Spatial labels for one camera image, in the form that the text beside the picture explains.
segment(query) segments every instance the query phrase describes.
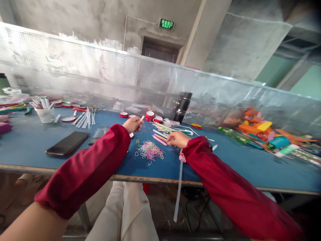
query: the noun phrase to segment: table edge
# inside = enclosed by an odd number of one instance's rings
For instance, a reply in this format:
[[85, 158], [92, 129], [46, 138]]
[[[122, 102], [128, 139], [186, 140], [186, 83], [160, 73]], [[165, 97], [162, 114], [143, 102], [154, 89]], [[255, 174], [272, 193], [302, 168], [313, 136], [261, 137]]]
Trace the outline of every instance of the table edge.
[[[43, 167], [29, 167], [29, 166], [19, 166], [19, 165], [7, 165], [0, 164], [0, 171], [13, 171], [13, 172], [34, 172], [39, 174], [53, 174], [57, 169], [53, 168], [43, 168]], [[176, 179], [168, 178], [156, 178], [156, 177], [143, 177], [143, 176], [131, 176], [131, 175], [120, 175], [114, 174], [110, 178], [111, 181], [131, 181], [131, 182], [144, 182], [144, 183], [167, 183], [167, 184], [178, 184]], [[189, 186], [203, 186], [201, 182], [195, 181], [182, 181], [183, 185]], [[301, 191], [301, 190], [291, 190], [291, 189], [282, 189], [282, 188], [269, 188], [269, 187], [255, 187], [260, 191], [269, 191], [269, 192], [280, 192], [280, 193], [292, 193], [292, 194], [309, 194], [309, 195], [321, 195], [321, 192], [312, 192], [312, 191]]]

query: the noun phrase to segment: metal mesh screen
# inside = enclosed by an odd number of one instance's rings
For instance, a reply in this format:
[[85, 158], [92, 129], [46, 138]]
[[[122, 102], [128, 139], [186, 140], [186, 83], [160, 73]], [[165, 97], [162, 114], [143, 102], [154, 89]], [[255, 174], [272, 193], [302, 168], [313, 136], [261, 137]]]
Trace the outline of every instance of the metal mesh screen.
[[186, 122], [233, 126], [247, 107], [294, 134], [321, 137], [321, 102], [127, 52], [0, 23], [0, 70], [12, 87], [98, 108], [172, 118], [193, 93]]

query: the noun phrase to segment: white pants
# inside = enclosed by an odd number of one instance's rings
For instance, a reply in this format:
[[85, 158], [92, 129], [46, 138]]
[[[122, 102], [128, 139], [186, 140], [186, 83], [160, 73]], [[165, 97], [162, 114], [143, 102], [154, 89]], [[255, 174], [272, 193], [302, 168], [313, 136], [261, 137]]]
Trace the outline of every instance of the white pants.
[[86, 239], [100, 240], [159, 241], [141, 183], [113, 182], [106, 205]]

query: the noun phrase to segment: black thermos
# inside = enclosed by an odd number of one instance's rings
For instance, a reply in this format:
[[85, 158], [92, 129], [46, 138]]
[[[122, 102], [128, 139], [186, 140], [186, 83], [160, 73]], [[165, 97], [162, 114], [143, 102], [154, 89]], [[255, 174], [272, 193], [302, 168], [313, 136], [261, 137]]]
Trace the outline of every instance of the black thermos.
[[183, 96], [181, 97], [181, 99], [177, 105], [174, 121], [178, 121], [178, 122], [182, 123], [185, 113], [187, 111], [187, 108], [190, 105], [191, 98], [192, 98], [192, 93], [185, 92], [183, 94]]

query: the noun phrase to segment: blue table surface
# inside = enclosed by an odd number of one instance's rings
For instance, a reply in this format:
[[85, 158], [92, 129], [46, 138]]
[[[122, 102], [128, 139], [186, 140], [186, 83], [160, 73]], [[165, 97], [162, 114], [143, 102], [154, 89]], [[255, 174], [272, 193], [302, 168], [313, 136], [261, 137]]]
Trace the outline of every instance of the blue table surface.
[[[62, 117], [71, 116], [73, 110], [55, 108], [55, 115], [58, 114]], [[89, 132], [90, 136], [93, 136], [97, 128], [116, 123], [122, 125], [126, 121], [119, 117], [119, 113], [112, 111], [97, 112], [95, 120], [96, 124], [88, 130], [61, 121], [57, 125], [43, 124], [35, 111], [29, 116], [19, 115], [11, 118], [12, 131], [3, 134], [0, 139], [0, 164], [58, 169], [68, 157], [49, 156], [45, 154], [45, 150], [74, 131]], [[179, 149], [165, 147], [154, 140], [153, 129], [156, 127], [147, 122], [141, 132], [134, 133], [128, 153], [116, 174], [179, 179]], [[321, 192], [321, 175], [314, 167], [295, 160], [280, 159], [251, 146], [239, 145], [219, 130], [194, 130], [199, 135], [215, 140], [210, 142], [212, 145], [218, 144], [214, 153], [256, 187]], [[89, 148], [89, 140], [90, 138], [79, 150]], [[164, 159], [158, 157], [150, 166], [147, 159], [135, 156], [137, 146], [148, 140], [155, 142], [165, 151]], [[200, 181], [199, 176], [188, 164], [184, 164], [183, 167], [183, 180]]]

